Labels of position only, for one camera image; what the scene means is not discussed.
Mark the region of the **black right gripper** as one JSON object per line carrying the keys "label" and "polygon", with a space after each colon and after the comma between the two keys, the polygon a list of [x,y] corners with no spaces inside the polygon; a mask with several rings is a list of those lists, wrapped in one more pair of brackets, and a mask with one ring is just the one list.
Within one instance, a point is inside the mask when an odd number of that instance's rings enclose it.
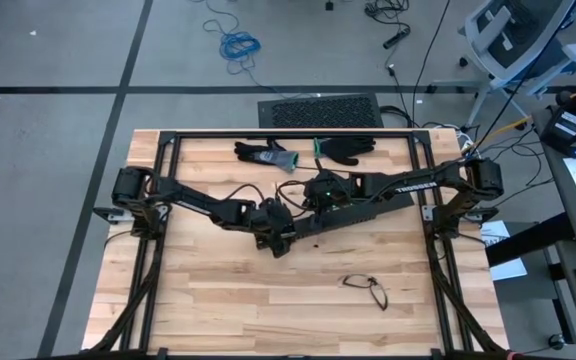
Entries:
{"label": "black right gripper", "polygon": [[320,170],[304,183],[302,206],[315,213],[330,212],[366,201],[360,177],[355,173],[341,176],[329,169]]}

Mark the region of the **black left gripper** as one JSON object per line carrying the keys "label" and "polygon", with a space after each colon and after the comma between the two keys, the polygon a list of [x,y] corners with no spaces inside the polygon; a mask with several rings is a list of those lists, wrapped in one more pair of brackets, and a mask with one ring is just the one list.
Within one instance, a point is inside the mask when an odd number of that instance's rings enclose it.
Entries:
{"label": "black left gripper", "polygon": [[253,213],[253,229],[258,250],[270,249],[278,259],[290,252],[295,227],[288,207],[276,198],[262,201]]}

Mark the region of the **black slotted cable duct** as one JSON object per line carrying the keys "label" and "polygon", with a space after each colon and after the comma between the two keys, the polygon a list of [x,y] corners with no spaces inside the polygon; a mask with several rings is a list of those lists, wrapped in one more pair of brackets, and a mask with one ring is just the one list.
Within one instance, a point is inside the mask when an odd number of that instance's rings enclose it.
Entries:
{"label": "black slotted cable duct", "polygon": [[413,206],[409,194],[401,194],[388,201],[351,205],[349,207],[314,214],[294,222],[295,240],[319,235],[342,227],[375,219],[378,215]]}

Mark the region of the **black duct cover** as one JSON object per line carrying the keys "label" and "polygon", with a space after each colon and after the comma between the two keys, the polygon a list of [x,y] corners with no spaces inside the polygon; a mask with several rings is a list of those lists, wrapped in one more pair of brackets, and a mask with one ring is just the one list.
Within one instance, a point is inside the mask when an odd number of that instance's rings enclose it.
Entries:
{"label": "black duct cover", "polygon": [[322,222],[370,220],[377,215],[410,207],[414,204],[408,193],[394,195],[390,199],[377,199],[371,203],[349,205],[336,210],[326,211],[320,215]]}

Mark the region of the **clear safety glasses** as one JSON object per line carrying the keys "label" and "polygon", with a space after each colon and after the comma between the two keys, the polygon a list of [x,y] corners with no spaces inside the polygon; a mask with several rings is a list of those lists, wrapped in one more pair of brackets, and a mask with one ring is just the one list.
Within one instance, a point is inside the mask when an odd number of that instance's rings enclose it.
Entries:
{"label": "clear safety glasses", "polygon": [[386,311],[389,307],[389,298],[386,290],[377,278],[367,274],[348,274],[341,277],[343,286],[367,289],[371,298],[381,311]]}

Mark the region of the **black work glove green cuff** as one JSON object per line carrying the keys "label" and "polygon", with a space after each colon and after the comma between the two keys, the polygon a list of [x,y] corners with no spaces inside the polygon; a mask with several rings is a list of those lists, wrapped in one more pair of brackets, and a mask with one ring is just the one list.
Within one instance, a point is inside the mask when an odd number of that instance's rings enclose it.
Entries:
{"label": "black work glove green cuff", "polygon": [[356,156],[372,152],[375,145],[376,142],[373,137],[359,136],[314,139],[316,157],[325,156],[345,166],[357,166],[359,160],[356,159]]}

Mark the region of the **black perforated box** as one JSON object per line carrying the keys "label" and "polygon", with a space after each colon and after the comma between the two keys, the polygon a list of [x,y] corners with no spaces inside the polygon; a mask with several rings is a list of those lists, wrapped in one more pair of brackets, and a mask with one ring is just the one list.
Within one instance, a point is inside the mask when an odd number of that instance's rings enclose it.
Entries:
{"label": "black perforated box", "polygon": [[260,101],[260,128],[383,128],[374,94]]}

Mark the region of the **black power strip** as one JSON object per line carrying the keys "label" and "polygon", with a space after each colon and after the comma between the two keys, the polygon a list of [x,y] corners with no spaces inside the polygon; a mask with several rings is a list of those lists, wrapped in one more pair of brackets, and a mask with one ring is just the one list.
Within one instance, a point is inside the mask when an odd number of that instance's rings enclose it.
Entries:
{"label": "black power strip", "polygon": [[382,44],[382,47],[384,49],[391,49],[394,46],[396,46],[401,40],[406,38],[410,33],[411,33],[411,30],[409,28],[404,28],[403,30],[399,30],[394,36],[392,36],[391,38],[386,40]]}

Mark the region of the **white paper sheet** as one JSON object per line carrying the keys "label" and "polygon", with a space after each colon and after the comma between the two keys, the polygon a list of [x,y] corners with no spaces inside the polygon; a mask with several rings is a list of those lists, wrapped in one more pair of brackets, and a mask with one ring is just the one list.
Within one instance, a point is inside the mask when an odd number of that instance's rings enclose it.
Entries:
{"label": "white paper sheet", "polygon": [[[510,237],[505,223],[501,220],[483,223],[480,228],[480,235],[486,248]],[[489,270],[493,281],[521,277],[527,274],[524,263],[519,258],[500,265],[490,266]]]}

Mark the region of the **black desk beam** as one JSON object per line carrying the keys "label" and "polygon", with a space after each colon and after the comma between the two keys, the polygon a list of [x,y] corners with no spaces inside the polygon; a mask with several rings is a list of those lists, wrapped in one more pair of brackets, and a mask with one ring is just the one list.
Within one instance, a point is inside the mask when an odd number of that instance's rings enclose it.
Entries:
{"label": "black desk beam", "polygon": [[489,265],[494,267],[547,248],[559,241],[575,239],[576,235],[568,215],[561,213],[488,246],[486,255]]}

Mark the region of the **grey mesh office chair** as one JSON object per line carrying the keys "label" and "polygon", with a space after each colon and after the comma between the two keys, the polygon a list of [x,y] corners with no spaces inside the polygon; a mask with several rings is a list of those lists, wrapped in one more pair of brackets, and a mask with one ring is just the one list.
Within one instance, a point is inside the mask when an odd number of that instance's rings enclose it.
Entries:
{"label": "grey mesh office chair", "polygon": [[539,98],[557,76],[576,72],[576,43],[557,39],[575,19],[576,0],[485,0],[458,30],[468,46],[459,65],[476,66],[480,78],[436,80],[430,87],[475,90],[465,128],[491,94]]}

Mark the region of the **black box white labels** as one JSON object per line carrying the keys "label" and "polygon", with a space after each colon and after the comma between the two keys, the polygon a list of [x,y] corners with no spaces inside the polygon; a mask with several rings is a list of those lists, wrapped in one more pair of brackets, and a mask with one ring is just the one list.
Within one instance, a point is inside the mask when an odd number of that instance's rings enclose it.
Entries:
{"label": "black box white labels", "polygon": [[559,153],[576,158],[576,115],[558,106],[548,106],[545,116],[546,123],[540,140]]}

